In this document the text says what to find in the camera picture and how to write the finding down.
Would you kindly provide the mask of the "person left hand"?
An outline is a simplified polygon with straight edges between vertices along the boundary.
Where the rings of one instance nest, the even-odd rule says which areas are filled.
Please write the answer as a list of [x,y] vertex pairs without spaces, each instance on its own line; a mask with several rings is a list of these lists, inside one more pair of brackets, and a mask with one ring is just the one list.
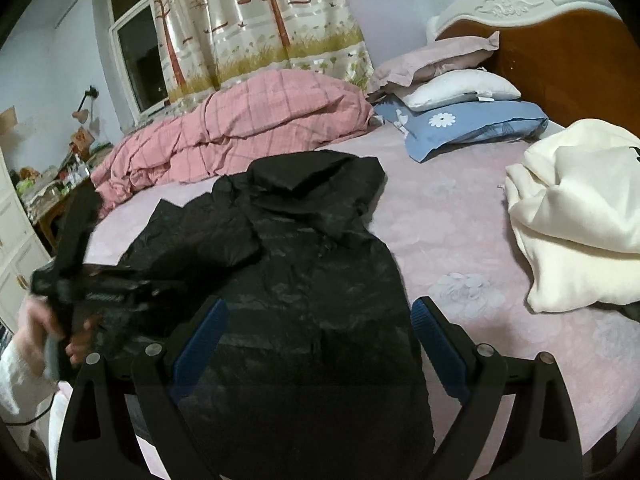
[[65,346],[70,364],[80,364],[91,352],[96,329],[101,322],[99,315],[86,318],[81,328],[66,336],[58,324],[53,310],[42,297],[27,295],[21,307],[18,329],[13,337],[18,353],[35,375],[44,371],[44,344],[47,336],[56,342],[68,340]]

